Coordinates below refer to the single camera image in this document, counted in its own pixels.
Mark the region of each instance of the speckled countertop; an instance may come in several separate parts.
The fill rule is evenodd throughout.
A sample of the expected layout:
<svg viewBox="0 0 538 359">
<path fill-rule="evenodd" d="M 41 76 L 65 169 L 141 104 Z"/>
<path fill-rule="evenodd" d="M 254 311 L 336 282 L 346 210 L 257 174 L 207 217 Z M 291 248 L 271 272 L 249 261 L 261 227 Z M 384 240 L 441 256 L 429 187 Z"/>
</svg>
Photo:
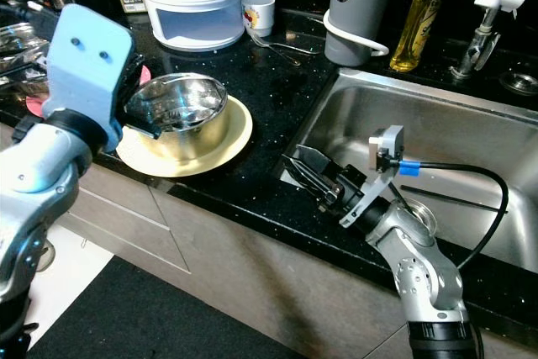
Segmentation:
<svg viewBox="0 0 538 359">
<path fill-rule="evenodd" d="M 299 46 L 323 49 L 321 24 L 290 15 L 277 22 L 274 40 L 287 38 Z M 246 35 L 236 44 L 215 52 L 173 52 L 153 38 L 147 16 L 129 16 L 124 23 L 133 30 L 137 50 L 145 55 L 145 64 L 153 77 L 177 71 L 215 77 L 250 110 L 254 129 L 239 155 L 196 176 L 146 176 L 126 166 L 115 153 L 100 155 L 97 164 L 394 289 L 388 265 L 360 235 L 346 231 L 334 219 L 318 212 L 314 200 L 304 190 L 281 182 L 274 175 L 280 155 L 337 66 L 323 54 L 297 55 L 302 65 L 292 66 L 270 50 L 256 47 Z M 393 46 L 390 38 L 385 40 Z M 499 86 L 497 80 L 501 67 L 502 71 L 532 71 L 538 66 L 532 58 L 517 59 L 499 52 L 479 78 L 462 85 L 446 75 L 447 63 L 455 62 L 461 51 L 462 44 L 433 42 L 413 75 L 389 71 L 385 58 L 361 69 L 538 110 L 537 98 L 516 96 Z M 0 100 L 0 120 L 5 124 L 15 125 L 23 114 L 25 108 L 20 101 Z M 443 240 L 439 244 L 455 261 L 468 253 Z M 467 307 L 479 325 L 538 349 L 538 274 L 480 256 L 462 276 Z"/>
</svg>

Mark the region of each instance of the olive oil bottle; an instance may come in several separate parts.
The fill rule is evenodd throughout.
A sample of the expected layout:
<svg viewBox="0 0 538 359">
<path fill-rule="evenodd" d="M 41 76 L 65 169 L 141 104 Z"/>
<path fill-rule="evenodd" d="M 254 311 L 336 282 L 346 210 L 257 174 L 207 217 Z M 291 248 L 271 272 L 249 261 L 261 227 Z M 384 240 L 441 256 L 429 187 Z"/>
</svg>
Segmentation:
<svg viewBox="0 0 538 359">
<path fill-rule="evenodd" d="M 412 71 L 417 67 L 439 8 L 440 0 L 413 0 L 398 47 L 390 60 L 391 69 Z"/>
</svg>

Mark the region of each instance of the white cup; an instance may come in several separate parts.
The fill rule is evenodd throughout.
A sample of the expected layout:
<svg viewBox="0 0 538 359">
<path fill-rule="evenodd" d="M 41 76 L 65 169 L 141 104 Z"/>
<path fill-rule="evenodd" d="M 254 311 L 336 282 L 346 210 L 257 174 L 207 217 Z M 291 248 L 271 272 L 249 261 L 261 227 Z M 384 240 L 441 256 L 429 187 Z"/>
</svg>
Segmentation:
<svg viewBox="0 0 538 359">
<path fill-rule="evenodd" d="M 267 37 L 275 23 L 275 0 L 241 0 L 247 32 Z"/>
</svg>

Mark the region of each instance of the white floor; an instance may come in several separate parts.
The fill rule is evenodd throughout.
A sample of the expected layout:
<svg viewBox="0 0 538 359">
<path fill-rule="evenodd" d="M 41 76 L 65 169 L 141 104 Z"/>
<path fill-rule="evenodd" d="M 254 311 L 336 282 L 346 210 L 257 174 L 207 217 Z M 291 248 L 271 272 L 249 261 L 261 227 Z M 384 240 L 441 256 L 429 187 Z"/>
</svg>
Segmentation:
<svg viewBox="0 0 538 359">
<path fill-rule="evenodd" d="M 55 260 L 35 275 L 30 288 L 32 303 L 25 324 L 39 323 L 30 347 L 55 323 L 112 258 L 113 254 L 85 241 L 59 224 L 47 239 L 55 247 Z"/>
</svg>

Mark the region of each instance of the black mat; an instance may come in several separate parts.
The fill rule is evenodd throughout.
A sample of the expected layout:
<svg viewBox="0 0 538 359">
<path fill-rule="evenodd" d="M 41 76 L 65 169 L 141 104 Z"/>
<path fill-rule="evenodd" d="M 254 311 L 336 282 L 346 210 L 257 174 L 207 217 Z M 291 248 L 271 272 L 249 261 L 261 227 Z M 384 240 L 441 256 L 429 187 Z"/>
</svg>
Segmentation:
<svg viewBox="0 0 538 359">
<path fill-rule="evenodd" d="M 115 256 L 28 358 L 303 357 Z"/>
</svg>

